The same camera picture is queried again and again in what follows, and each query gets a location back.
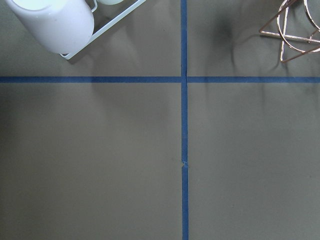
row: gray floor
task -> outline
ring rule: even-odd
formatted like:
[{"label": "gray floor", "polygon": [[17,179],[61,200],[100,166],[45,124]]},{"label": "gray floor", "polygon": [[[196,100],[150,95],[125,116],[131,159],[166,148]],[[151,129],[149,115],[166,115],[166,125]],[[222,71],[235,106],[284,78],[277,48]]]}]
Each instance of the gray floor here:
[{"label": "gray floor", "polygon": [[[281,64],[278,60],[280,40],[259,34],[259,29],[277,13],[282,2],[188,0],[188,75],[318,77],[319,53]],[[313,9],[319,9],[318,1],[308,2],[312,13]],[[310,36],[313,29],[305,28],[310,24],[302,6],[291,12],[287,33]],[[312,16],[318,23],[319,13],[315,13]],[[267,30],[276,31],[276,22]],[[295,53],[288,48],[285,51],[286,56]]]},{"label": "gray floor", "polygon": [[320,86],[188,89],[189,239],[319,239]]},{"label": "gray floor", "polygon": [[0,84],[0,239],[180,240],[179,84]]},{"label": "gray floor", "polygon": [[[114,17],[100,5],[95,21]],[[67,61],[47,52],[0,0],[0,76],[180,76],[180,2],[148,0]]]}]

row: white rack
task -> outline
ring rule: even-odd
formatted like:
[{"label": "white rack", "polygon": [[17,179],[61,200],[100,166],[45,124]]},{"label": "white rack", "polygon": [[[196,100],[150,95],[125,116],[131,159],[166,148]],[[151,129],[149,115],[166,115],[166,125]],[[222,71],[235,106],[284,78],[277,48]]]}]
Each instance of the white rack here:
[{"label": "white rack", "polygon": [[96,31],[91,36],[89,42],[82,49],[80,49],[77,52],[73,52],[73,53],[61,54],[61,56],[67,60],[71,59],[76,54],[81,52],[81,50],[83,50],[86,46],[88,46],[90,43],[92,43],[94,40],[96,40],[98,37],[100,37],[104,32],[106,32],[108,29],[110,29],[113,25],[118,23],[121,19],[123,19],[125,16],[127,16],[129,13],[131,13],[133,10],[135,10],[137,7],[139,7],[141,4],[143,4],[145,1],[146,0],[136,0],[132,5],[130,5],[128,8],[126,8],[123,12],[121,12],[119,15],[117,15],[115,18],[113,18],[111,21],[109,21],[107,24],[105,24],[103,27],[101,27],[98,31]]}]

